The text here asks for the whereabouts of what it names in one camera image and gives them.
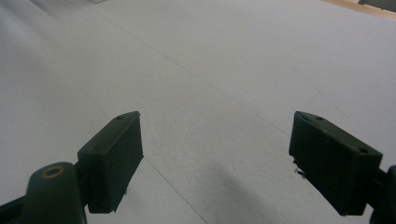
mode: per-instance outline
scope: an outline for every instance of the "white surface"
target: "white surface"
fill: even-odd
[[[0,203],[139,110],[147,159],[90,223],[368,223],[293,172],[289,138],[311,112],[394,164],[395,34],[317,0],[0,0]]]

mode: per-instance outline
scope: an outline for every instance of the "white floor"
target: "white floor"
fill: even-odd
[[[396,163],[396,23],[319,0],[0,0],[0,203],[110,119],[146,158],[89,223],[368,223],[294,173],[293,113]]]

